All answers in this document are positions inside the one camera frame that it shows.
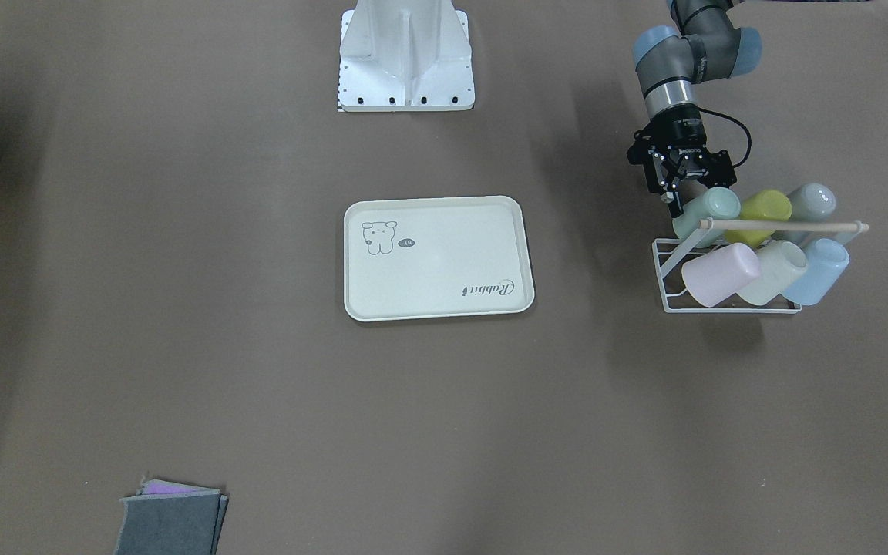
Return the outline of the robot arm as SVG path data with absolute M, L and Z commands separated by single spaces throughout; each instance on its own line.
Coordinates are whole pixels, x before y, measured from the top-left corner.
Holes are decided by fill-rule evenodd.
M 675 25 L 659 25 L 638 36 L 632 60 L 648 122 L 635 131 L 627 160 L 644 169 L 649 193 L 672 217 L 683 212 L 681 184 L 697 180 L 708 189 L 732 187 L 736 169 L 753 149 L 751 131 L 739 119 L 702 109 L 697 84 L 748 74 L 762 58 L 758 29 L 736 27 L 728 17 L 734 1 L 669 1 Z M 720 116 L 745 134 L 745 153 L 736 163 L 727 150 L 708 150 L 703 115 Z

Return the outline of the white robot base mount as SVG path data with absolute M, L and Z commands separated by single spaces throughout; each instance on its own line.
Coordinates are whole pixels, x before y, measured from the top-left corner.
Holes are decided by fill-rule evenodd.
M 359 1 L 341 15 L 336 108 L 451 112 L 476 104 L 468 15 L 451 1 Z

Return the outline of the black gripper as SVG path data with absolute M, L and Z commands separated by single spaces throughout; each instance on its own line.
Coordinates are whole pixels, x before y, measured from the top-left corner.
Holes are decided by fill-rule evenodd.
M 695 104 L 663 109 L 634 134 L 627 149 L 627 161 L 644 169 L 648 192 L 659 194 L 672 219 L 684 213 L 680 189 L 685 180 L 697 180 L 708 189 L 736 183 L 728 151 L 708 150 L 704 112 Z

